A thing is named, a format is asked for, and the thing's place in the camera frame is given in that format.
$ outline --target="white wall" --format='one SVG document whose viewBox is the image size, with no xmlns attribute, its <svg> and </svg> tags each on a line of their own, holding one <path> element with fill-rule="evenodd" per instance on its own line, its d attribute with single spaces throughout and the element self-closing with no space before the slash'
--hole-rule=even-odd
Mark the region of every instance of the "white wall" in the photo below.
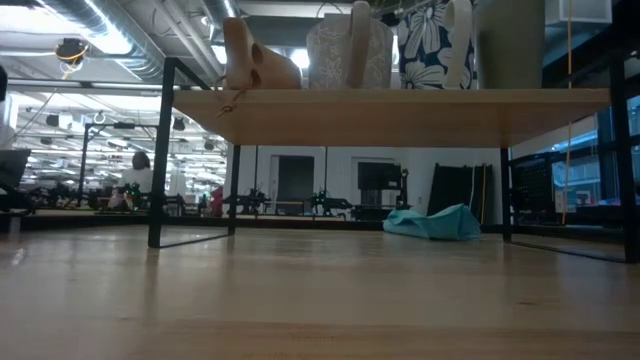
<svg viewBox="0 0 640 360">
<path fill-rule="evenodd" d="M 227 177 L 224 196 L 228 196 L 231 187 L 231 159 L 233 146 L 229 146 Z M 285 147 L 260 146 L 258 151 L 258 184 L 262 191 L 269 193 L 271 157 L 278 155 L 313 156 L 315 163 L 314 191 L 324 186 L 324 148 L 323 147 Z M 255 146 L 242 146 L 240 158 L 240 178 L 238 193 L 243 194 L 253 187 Z M 443 166 L 472 166 L 485 163 L 493 165 L 494 197 L 490 206 L 494 218 L 487 223 L 499 223 L 500 211 L 500 151 L 498 149 L 449 149 L 449 148 L 359 148 L 330 147 L 327 189 L 332 197 L 345 198 L 359 203 L 359 194 L 354 191 L 354 159 L 367 161 L 394 161 L 409 170 L 408 198 L 413 210 L 425 214 L 429 203 L 431 183 L 436 163 Z"/>
</svg>

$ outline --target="blue fabric on floor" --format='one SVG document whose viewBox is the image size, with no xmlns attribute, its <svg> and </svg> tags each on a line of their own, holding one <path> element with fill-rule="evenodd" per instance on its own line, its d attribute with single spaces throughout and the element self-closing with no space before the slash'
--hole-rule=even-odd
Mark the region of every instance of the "blue fabric on floor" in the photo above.
<svg viewBox="0 0 640 360">
<path fill-rule="evenodd" d="M 450 206 L 432 216 L 411 210 L 393 210 L 384 230 L 394 234 L 439 240 L 480 239 L 480 223 L 464 204 Z"/>
</svg>

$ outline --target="gray cylinder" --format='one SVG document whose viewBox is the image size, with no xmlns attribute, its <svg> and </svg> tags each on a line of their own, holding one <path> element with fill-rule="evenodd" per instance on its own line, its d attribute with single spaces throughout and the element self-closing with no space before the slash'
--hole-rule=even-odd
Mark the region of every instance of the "gray cylinder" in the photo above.
<svg viewBox="0 0 640 360">
<path fill-rule="evenodd" d="M 542 87 L 544 0 L 483 0 L 476 11 L 481 89 Z"/>
</svg>

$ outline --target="doorway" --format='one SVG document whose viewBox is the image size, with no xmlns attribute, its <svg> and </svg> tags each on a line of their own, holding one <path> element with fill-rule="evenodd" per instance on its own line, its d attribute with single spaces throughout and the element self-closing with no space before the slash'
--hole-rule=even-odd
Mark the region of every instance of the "doorway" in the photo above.
<svg viewBox="0 0 640 360">
<path fill-rule="evenodd" d="M 304 215 L 309 211 L 313 196 L 313 156 L 277 156 L 277 201 L 278 215 Z"/>
</svg>

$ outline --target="black metal table leg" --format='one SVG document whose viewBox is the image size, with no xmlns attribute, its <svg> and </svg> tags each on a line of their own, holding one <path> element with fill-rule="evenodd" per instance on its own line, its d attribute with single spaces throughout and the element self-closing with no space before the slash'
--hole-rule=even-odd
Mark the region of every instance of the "black metal table leg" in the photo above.
<svg viewBox="0 0 640 360">
<path fill-rule="evenodd" d="M 236 211 L 238 200 L 238 178 L 240 174 L 240 145 L 233 146 L 233 159 L 231 163 L 231 194 L 229 202 L 229 236 L 236 233 Z"/>
<path fill-rule="evenodd" d="M 511 242 L 511 192 L 509 181 L 509 149 L 500 149 L 500 178 L 502 193 L 502 240 Z"/>
<path fill-rule="evenodd" d="M 91 124 L 84 125 L 84 140 L 82 141 L 82 160 L 80 161 L 80 181 L 78 181 L 78 207 L 82 206 L 82 193 L 84 192 L 84 172 L 87 167 L 87 149 L 89 147 L 89 129 Z"/>
<path fill-rule="evenodd" d="M 611 109 L 615 132 L 620 206 L 623 216 L 624 253 L 628 263 L 637 263 L 640 261 L 640 241 L 636 222 L 636 192 L 625 92 L 624 52 L 617 51 L 612 57 L 609 65 L 609 79 L 611 82 Z"/>
<path fill-rule="evenodd" d="M 324 147 L 324 191 L 327 191 L 327 166 L 329 165 L 329 147 Z"/>
<path fill-rule="evenodd" d="M 151 209 L 149 222 L 150 248 L 160 248 L 162 232 L 162 212 L 164 202 L 164 183 L 167 174 L 167 156 L 169 155 L 169 135 L 171 132 L 171 114 L 173 111 L 173 82 L 176 75 L 176 59 L 167 58 L 164 62 L 162 77 L 162 102 L 160 103 L 160 123 L 156 135 L 156 153 L 153 158 L 153 183 L 151 185 Z"/>
</svg>

